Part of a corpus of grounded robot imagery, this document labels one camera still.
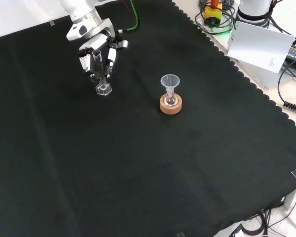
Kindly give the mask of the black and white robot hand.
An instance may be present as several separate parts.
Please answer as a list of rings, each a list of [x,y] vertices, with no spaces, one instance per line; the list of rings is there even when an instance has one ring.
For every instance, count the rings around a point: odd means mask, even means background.
[[[120,34],[112,37],[107,30],[102,30],[83,44],[77,55],[83,70],[94,79],[110,78],[116,55],[119,50],[127,49],[129,42]]]

